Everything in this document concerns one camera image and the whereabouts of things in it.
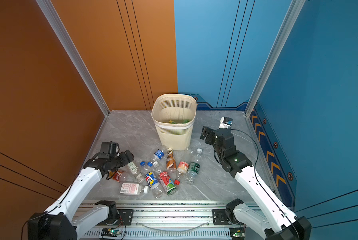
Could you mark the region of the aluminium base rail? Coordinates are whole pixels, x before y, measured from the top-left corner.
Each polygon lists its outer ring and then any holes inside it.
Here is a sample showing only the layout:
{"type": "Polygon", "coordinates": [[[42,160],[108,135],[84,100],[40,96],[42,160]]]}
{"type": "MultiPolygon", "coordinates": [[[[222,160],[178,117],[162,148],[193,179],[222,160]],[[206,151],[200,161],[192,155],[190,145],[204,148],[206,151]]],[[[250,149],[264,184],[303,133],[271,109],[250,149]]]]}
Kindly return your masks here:
{"type": "MultiPolygon", "coordinates": [[[[91,210],[99,201],[84,200],[77,212],[91,210]]],[[[213,209],[226,209],[225,201],[115,201],[117,210],[132,209],[134,216],[131,226],[145,228],[191,228],[215,226],[212,220],[213,209]]],[[[262,213],[256,203],[245,203],[252,210],[262,213]]]]}

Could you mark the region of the aluminium corner post left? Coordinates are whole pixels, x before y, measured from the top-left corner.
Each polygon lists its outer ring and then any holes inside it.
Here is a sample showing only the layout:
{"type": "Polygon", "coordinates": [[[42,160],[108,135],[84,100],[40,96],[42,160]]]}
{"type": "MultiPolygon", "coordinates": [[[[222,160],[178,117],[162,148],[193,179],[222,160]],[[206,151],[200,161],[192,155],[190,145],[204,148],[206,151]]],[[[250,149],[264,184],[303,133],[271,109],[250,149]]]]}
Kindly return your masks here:
{"type": "Polygon", "coordinates": [[[61,20],[53,3],[49,0],[36,0],[42,13],[46,17],[48,23],[52,27],[54,33],[68,54],[70,60],[80,74],[91,95],[99,106],[105,117],[110,115],[110,109],[104,100],[99,88],[97,87],[92,75],[90,74],[84,60],[82,59],[78,49],[76,48],[71,36],[69,35],[63,21],[61,20]]]}

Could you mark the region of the flat bottle pink label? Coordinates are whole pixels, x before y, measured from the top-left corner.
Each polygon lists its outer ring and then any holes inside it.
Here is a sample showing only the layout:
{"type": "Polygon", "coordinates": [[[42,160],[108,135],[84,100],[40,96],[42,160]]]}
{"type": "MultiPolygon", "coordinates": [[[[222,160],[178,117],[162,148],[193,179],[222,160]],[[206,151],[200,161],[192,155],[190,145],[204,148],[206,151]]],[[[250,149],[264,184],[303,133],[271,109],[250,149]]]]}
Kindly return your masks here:
{"type": "Polygon", "coordinates": [[[140,194],[148,194],[150,188],[140,183],[125,182],[120,186],[120,194],[126,196],[139,196],[140,194]]]}

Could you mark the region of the red green label bottle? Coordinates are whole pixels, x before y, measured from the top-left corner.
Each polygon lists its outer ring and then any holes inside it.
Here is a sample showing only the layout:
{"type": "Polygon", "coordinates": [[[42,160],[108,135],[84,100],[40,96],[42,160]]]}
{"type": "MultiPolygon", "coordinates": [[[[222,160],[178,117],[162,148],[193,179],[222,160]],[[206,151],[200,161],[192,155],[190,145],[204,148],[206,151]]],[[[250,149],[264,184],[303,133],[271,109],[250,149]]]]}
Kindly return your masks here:
{"type": "Polygon", "coordinates": [[[167,172],[161,172],[159,174],[159,181],[162,184],[167,195],[170,196],[177,191],[177,187],[175,183],[173,182],[173,180],[171,179],[170,175],[167,172]]]}

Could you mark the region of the clear bottle blue cap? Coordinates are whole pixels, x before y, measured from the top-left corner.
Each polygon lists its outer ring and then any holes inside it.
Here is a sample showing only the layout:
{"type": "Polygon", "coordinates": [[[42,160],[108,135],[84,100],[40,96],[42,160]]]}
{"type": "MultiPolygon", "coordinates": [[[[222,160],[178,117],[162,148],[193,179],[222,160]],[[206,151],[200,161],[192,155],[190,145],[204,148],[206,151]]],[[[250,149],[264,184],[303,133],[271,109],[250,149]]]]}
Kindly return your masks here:
{"type": "Polygon", "coordinates": [[[148,166],[155,172],[157,173],[158,175],[160,175],[164,169],[163,167],[161,166],[161,164],[157,161],[155,162],[148,162],[148,166]]]}

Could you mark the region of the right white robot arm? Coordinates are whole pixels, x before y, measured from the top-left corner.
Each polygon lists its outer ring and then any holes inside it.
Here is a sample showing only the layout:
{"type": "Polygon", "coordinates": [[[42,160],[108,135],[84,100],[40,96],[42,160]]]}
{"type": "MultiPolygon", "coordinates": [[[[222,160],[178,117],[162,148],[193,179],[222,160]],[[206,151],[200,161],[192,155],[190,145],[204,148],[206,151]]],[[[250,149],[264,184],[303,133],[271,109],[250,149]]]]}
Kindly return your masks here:
{"type": "Polygon", "coordinates": [[[265,240],[308,240],[311,223],[298,217],[266,185],[254,164],[236,149],[234,136],[229,128],[213,130],[204,126],[200,138],[213,146],[214,156],[223,169],[249,193],[261,214],[252,210],[242,200],[226,205],[226,214],[233,224],[245,224],[265,240]]]}

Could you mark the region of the clear bottle green label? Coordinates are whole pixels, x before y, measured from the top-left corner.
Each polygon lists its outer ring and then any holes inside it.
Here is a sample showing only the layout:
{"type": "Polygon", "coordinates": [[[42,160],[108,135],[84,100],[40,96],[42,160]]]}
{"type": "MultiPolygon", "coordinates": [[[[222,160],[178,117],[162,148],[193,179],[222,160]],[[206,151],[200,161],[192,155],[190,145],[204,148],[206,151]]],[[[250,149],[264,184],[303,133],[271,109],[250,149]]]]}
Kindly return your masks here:
{"type": "Polygon", "coordinates": [[[186,181],[189,184],[194,184],[195,178],[199,174],[201,157],[202,157],[202,149],[198,148],[196,150],[194,158],[189,164],[189,168],[186,173],[186,181]]]}

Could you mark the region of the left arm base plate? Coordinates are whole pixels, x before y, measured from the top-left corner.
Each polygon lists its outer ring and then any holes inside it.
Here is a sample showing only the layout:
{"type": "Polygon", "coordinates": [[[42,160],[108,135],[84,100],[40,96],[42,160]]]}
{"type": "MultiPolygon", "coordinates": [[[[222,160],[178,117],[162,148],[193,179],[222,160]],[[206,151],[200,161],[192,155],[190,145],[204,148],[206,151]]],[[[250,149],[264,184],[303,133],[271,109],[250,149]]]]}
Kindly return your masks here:
{"type": "Polygon", "coordinates": [[[120,226],[126,225],[131,226],[134,216],[134,210],[132,209],[123,209],[118,210],[118,218],[116,220],[110,220],[106,223],[107,226],[120,226]]]}

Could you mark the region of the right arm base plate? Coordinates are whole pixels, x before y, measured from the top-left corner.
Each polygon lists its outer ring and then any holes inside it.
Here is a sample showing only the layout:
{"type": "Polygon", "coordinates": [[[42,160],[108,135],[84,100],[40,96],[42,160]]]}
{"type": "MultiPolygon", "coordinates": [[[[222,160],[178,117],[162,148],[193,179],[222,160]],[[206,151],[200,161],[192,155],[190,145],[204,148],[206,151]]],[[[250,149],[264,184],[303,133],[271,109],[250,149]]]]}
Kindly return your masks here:
{"type": "Polygon", "coordinates": [[[212,220],[215,226],[232,226],[238,223],[234,218],[233,212],[227,209],[213,209],[212,220]]]}

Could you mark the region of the brown coffee bottle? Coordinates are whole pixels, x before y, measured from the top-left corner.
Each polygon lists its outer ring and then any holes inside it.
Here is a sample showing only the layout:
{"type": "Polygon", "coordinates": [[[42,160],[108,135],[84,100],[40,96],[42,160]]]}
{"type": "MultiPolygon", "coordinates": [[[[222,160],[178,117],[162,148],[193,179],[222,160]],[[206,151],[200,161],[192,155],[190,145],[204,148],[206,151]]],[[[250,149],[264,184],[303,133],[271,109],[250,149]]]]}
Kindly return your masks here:
{"type": "Polygon", "coordinates": [[[174,156],[174,151],[172,148],[168,148],[167,153],[167,172],[168,173],[175,173],[177,170],[176,160],[174,156]]]}

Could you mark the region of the right green circuit board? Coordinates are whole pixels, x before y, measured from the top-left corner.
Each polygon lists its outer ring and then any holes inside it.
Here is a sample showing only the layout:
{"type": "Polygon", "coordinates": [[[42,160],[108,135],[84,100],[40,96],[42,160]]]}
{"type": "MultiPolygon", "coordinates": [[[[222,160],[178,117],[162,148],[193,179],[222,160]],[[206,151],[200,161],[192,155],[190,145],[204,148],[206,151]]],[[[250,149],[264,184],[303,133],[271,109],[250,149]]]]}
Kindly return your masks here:
{"type": "Polygon", "coordinates": [[[245,232],[243,230],[238,229],[229,229],[230,236],[232,240],[244,240],[245,239],[245,232]]]}

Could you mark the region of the aluminium corner post right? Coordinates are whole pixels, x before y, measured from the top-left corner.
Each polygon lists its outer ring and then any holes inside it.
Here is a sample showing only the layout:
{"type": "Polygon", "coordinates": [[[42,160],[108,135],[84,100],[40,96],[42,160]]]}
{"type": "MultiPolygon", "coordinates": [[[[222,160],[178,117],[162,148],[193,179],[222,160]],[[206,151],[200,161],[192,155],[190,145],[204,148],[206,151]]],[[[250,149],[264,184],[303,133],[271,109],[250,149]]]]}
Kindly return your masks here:
{"type": "Polygon", "coordinates": [[[251,115],[305,2],[306,0],[291,1],[245,109],[247,117],[251,115]]]}

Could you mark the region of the pepsi bottle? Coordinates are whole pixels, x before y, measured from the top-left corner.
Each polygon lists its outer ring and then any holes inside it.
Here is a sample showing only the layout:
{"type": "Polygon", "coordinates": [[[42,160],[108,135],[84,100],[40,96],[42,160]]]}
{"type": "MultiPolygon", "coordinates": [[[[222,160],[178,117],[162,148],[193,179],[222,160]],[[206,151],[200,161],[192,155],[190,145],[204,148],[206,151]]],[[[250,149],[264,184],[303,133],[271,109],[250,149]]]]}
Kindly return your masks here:
{"type": "Polygon", "coordinates": [[[165,193],[163,186],[160,184],[154,172],[147,172],[145,179],[155,198],[159,198],[165,193]]]}

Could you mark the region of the small cup pink label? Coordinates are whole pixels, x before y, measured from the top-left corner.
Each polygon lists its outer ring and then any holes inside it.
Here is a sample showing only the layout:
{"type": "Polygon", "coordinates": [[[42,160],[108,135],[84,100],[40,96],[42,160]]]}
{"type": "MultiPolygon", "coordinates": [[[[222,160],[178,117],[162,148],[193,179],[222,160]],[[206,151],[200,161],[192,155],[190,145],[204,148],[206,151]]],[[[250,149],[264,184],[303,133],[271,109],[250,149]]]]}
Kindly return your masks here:
{"type": "Polygon", "coordinates": [[[186,174],[189,168],[189,164],[187,162],[181,161],[177,167],[177,171],[180,174],[186,174]]]}

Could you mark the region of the aluminium corner post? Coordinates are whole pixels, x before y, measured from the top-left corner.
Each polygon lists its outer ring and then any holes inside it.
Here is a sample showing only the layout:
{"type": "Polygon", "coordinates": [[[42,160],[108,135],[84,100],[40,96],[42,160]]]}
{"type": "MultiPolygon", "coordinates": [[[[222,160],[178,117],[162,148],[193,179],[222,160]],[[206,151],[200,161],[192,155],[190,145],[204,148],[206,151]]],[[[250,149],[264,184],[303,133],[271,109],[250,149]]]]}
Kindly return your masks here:
{"type": "Polygon", "coordinates": [[[105,117],[110,115],[110,109],[104,100],[99,88],[97,87],[92,75],[90,74],[84,60],[82,59],[78,49],[76,48],[71,36],[69,35],[63,21],[61,20],[53,3],[49,0],[36,0],[42,13],[46,17],[48,23],[52,27],[54,33],[68,54],[70,60],[80,74],[91,95],[99,106],[105,117]]]}
{"type": "Polygon", "coordinates": [[[251,115],[305,2],[306,0],[291,1],[245,109],[247,117],[251,115]]]}

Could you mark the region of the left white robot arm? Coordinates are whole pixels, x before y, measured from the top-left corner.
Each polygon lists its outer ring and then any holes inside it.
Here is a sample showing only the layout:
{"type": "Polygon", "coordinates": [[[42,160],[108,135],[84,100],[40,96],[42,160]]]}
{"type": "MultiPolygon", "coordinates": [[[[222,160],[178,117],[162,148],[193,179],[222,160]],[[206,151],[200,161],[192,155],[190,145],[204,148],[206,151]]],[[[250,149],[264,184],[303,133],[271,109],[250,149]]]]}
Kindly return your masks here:
{"type": "Polygon", "coordinates": [[[129,150],[106,158],[96,154],[51,206],[43,213],[31,216],[27,221],[28,239],[78,240],[99,223],[119,223],[120,214],[112,201],[99,201],[76,220],[73,217],[88,193],[110,170],[124,167],[133,160],[134,156],[129,150]]]}

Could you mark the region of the green circuit board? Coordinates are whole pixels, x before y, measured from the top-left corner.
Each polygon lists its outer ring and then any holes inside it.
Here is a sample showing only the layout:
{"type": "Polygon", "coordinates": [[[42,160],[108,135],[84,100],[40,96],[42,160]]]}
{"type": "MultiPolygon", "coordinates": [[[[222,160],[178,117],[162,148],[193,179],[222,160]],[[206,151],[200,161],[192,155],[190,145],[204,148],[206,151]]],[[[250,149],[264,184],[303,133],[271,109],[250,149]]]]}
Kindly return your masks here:
{"type": "Polygon", "coordinates": [[[244,240],[245,239],[245,232],[243,230],[238,229],[229,229],[230,236],[232,240],[244,240]]]}
{"type": "Polygon", "coordinates": [[[119,229],[102,229],[101,237],[119,237],[122,235],[122,231],[119,229]]]}

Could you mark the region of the cream plastic waste bin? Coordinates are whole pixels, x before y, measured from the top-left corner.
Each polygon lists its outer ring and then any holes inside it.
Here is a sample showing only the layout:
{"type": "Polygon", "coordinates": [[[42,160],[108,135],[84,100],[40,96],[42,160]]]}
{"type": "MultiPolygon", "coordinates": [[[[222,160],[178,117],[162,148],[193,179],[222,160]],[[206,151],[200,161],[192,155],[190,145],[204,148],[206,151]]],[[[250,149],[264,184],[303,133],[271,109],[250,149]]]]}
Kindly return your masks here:
{"type": "Polygon", "coordinates": [[[163,146],[177,151],[189,147],[196,108],[195,98],[189,95],[164,94],[157,98],[151,115],[163,146]],[[169,124],[170,120],[178,124],[169,124]]]}

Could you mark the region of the left green circuit board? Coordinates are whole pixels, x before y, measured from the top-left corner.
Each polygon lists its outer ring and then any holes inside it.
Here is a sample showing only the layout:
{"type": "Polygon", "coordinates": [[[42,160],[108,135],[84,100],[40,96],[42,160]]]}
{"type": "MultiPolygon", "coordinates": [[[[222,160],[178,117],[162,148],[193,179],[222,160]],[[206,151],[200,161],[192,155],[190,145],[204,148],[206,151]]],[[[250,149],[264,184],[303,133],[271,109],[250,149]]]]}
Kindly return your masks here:
{"type": "Polygon", "coordinates": [[[122,235],[122,231],[119,229],[102,229],[101,237],[119,237],[122,235]]]}

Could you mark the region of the clear bottle blue white label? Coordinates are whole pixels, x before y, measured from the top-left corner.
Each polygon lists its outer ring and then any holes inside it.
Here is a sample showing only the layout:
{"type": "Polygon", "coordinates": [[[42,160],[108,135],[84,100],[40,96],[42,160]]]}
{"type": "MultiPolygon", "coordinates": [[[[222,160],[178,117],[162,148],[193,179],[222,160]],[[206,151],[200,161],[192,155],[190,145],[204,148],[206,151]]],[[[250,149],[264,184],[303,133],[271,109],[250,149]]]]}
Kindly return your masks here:
{"type": "Polygon", "coordinates": [[[153,164],[155,162],[158,163],[161,162],[167,157],[167,154],[168,154],[168,148],[165,146],[160,147],[153,153],[151,163],[153,164]]]}

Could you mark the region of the orange juice bottle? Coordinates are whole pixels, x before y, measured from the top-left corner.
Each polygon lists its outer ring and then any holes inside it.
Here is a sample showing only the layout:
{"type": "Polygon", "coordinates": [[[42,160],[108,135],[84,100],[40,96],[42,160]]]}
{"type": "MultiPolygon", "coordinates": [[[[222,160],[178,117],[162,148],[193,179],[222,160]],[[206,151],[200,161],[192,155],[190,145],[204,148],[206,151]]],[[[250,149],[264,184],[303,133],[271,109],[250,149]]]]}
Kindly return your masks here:
{"type": "Polygon", "coordinates": [[[117,182],[120,182],[120,183],[123,183],[127,180],[127,177],[128,177],[128,173],[125,172],[125,171],[117,171],[113,174],[113,177],[112,179],[117,181],[117,182]]]}

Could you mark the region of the white green label bottle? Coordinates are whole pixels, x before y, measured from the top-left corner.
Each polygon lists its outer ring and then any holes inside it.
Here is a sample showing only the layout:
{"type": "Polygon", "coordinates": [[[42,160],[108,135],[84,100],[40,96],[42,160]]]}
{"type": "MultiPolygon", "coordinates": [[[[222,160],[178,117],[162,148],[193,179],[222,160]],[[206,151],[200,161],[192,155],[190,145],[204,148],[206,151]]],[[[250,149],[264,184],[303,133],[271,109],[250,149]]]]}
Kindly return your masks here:
{"type": "Polygon", "coordinates": [[[135,163],[134,162],[129,162],[127,164],[127,167],[131,171],[132,175],[137,180],[137,182],[142,184],[144,182],[145,178],[144,178],[142,172],[140,171],[140,169],[135,165],[135,163]]]}

